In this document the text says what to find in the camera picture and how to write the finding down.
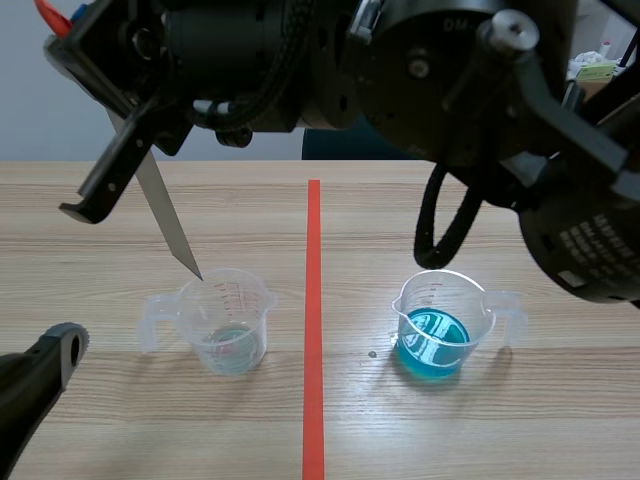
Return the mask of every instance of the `tabletop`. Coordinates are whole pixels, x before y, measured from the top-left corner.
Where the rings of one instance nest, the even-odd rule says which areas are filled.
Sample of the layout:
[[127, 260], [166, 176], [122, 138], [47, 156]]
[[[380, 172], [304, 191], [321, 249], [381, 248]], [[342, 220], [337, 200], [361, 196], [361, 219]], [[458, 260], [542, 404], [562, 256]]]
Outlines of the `tabletop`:
[[[427, 384], [393, 354], [390, 303], [419, 271], [423, 162], [160, 164], [200, 269], [254, 272], [279, 297], [257, 370], [209, 373], [186, 343], [139, 353], [145, 298], [191, 280], [140, 188], [102, 224], [57, 211], [89, 163], [0, 162], [0, 352], [77, 322], [89, 350], [13, 479], [300, 479], [307, 180], [322, 189], [329, 480], [637, 480], [640, 319], [572, 298], [531, 259], [514, 213], [485, 205], [450, 269], [521, 293], [530, 326]], [[464, 187], [448, 180], [442, 232]]]

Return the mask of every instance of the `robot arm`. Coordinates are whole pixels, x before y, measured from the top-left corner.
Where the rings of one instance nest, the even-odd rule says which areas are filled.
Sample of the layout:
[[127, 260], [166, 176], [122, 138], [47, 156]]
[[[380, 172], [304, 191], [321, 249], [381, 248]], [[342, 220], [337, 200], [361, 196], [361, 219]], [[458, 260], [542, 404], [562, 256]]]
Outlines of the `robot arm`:
[[[631, 0], [607, 0], [640, 25]], [[151, 145], [193, 126], [243, 147], [254, 132], [348, 128], [361, 113], [437, 163], [414, 256], [441, 268], [482, 201], [517, 212], [538, 265], [571, 294], [640, 300], [640, 65], [582, 104], [566, 89], [576, 2], [97, 0], [47, 54], [124, 127], [61, 209], [97, 223]], [[439, 243], [446, 174], [468, 187]]]

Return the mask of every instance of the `red line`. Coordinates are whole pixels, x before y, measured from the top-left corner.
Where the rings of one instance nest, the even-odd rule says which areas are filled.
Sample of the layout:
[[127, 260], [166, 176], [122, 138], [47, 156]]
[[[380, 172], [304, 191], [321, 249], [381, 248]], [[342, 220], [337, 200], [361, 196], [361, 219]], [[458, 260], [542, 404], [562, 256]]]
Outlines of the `red line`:
[[324, 480], [320, 180], [309, 180], [304, 321], [302, 480]]

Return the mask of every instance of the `clear liquid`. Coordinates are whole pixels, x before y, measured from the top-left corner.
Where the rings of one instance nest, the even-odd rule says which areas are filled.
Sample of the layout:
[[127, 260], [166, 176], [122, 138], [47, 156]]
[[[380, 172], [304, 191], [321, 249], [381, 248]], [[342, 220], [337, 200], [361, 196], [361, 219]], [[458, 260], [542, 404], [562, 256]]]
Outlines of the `clear liquid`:
[[[442, 310], [421, 308], [411, 312], [411, 321], [422, 332], [448, 343], [467, 343], [469, 334], [459, 320]], [[415, 333], [407, 322], [396, 343], [398, 355], [414, 373], [435, 378], [455, 373], [472, 347], [442, 345]]]
[[238, 375], [252, 369], [261, 355], [262, 342], [255, 331], [240, 325], [215, 330], [204, 340], [210, 347], [198, 347], [196, 353], [214, 372], [222, 375]]

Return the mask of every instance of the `measuring cup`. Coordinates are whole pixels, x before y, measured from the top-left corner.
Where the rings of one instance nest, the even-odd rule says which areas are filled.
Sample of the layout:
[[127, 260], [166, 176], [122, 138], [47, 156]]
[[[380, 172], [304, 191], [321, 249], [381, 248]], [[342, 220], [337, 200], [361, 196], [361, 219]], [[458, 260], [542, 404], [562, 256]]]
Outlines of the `measuring cup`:
[[143, 352], [158, 349], [156, 325], [176, 324], [200, 360], [223, 375], [255, 367], [267, 350], [267, 313], [276, 305], [255, 275], [232, 268], [213, 270], [177, 293], [147, 299], [138, 324]]
[[410, 370], [428, 377], [455, 373], [498, 318], [506, 321], [506, 345], [515, 342], [527, 324], [517, 293], [486, 292], [449, 270], [417, 273], [405, 282], [392, 308], [400, 316], [400, 358]]

